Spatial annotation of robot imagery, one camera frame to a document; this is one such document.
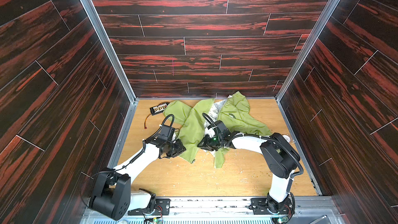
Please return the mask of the green jacket with cartoon print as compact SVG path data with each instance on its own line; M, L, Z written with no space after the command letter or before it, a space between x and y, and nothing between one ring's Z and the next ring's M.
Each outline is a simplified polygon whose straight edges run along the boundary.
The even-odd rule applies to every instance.
M186 148L180 157L192 163L199 151L198 144L205 135L209 122L202 116L206 113L213 121L220 120L231 131L270 136L267 125L250 115L250 104L246 97L236 92L227 99L216 102L214 98L200 100L193 107L182 101L171 102L163 114L174 115L175 122L181 125L178 138Z

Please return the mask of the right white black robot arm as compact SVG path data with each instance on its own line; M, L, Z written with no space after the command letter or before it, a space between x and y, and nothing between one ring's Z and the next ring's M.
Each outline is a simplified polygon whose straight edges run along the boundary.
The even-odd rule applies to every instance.
M273 174L265 209L271 214L281 214L284 208L293 203L290 191L294 178L304 173L300 156L289 142L288 136L279 133L260 136L231 132L222 121L216 121L205 129L198 148L207 151L219 151L222 148L244 149L262 154Z

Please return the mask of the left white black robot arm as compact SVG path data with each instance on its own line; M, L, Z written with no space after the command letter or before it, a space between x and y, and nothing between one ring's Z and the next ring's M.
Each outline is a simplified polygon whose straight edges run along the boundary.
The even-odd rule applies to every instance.
M131 184L152 162L178 157L184 151L175 128L161 125L155 134L143 140L141 150L130 159L93 175L88 208L113 220L120 220L126 213L152 214L157 208L155 194L144 189L132 192Z

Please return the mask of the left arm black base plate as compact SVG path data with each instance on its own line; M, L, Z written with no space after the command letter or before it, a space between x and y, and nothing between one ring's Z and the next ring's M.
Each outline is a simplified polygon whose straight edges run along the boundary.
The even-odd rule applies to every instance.
M145 208L137 208L127 212L128 216L167 216L170 213L171 199L168 198L155 198L150 200Z

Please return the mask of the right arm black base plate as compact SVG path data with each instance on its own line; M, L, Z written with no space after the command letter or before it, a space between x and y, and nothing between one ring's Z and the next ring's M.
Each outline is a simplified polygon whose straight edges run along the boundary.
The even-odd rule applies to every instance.
M295 201L287 197L282 203L268 198L252 198L248 207L255 215L292 215Z

